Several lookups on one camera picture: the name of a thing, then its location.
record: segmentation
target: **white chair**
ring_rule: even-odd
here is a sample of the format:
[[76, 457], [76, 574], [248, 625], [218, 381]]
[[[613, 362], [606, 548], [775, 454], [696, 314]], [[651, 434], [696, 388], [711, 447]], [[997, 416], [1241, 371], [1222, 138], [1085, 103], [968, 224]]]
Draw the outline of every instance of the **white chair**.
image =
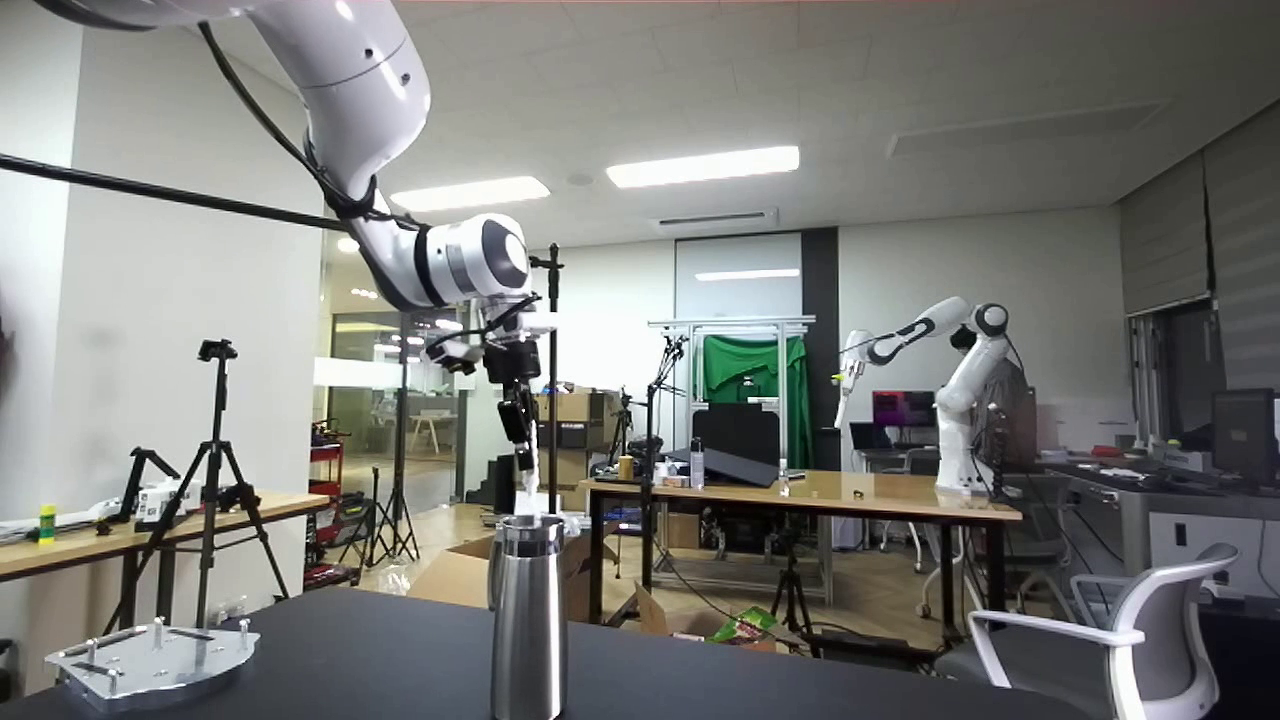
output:
[[1219, 685], [1199, 638], [1199, 587], [1229, 565], [1231, 556], [1147, 568], [1126, 585], [1085, 577], [1074, 593], [1112, 587], [1117, 597], [1081, 612], [1095, 625], [971, 612], [971, 647], [997, 687], [1061, 696], [1118, 720], [1202, 718]]

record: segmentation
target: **chair back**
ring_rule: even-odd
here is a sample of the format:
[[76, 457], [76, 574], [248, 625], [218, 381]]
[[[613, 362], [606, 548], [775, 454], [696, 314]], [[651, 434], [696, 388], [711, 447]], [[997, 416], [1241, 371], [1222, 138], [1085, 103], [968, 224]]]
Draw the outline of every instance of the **chair back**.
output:
[[1118, 593], [1112, 632], [1142, 632], [1108, 651], [1117, 718], [1202, 718], [1219, 685], [1199, 638], [1199, 593], [1231, 556], [1147, 568]]

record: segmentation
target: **table leg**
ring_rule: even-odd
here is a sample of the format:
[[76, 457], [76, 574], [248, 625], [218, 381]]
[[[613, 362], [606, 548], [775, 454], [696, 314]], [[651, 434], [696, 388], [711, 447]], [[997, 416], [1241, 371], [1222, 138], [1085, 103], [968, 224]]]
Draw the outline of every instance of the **table leg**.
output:
[[155, 582], [155, 618], [162, 618], [162, 625], [172, 625], [172, 565], [177, 565], [177, 548], [160, 546], [160, 582]]
[[120, 628], [134, 621], [134, 548], [120, 556]]
[[600, 602], [604, 602], [604, 498], [597, 489], [586, 491], [590, 506], [590, 597], [586, 597], [586, 621], [600, 625]]
[[944, 585], [944, 647], [955, 644], [955, 582], [951, 582], [951, 526], [940, 526], [936, 533], [936, 552], [940, 552], [940, 585]]
[[986, 607], [1005, 612], [1005, 528], [986, 528]]

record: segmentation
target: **ceiling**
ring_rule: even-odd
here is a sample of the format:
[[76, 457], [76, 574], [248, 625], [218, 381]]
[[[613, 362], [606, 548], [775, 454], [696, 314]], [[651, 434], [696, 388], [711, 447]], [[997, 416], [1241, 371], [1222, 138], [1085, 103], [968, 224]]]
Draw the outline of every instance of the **ceiling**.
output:
[[[383, 188], [531, 174], [531, 248], [1112, 206], [1280, 99], [1276, 0], [400, 0], [426, 134]], [[228, 54], [285, 72], [228, 30]], [[619, 161], [799, 144], [770, 180], [617, 193]]]

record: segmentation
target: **monitor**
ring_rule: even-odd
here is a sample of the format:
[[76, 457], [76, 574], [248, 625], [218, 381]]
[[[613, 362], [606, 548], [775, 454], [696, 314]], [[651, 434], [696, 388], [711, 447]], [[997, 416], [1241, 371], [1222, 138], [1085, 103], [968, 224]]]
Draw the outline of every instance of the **monitor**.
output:
[[1271, 388], [1231, 388], [1212, 400], [1212, 469], [1251, 489], [1280, 489]]
[[931, 391], [872, 391], [872, 426], [936, 427]]

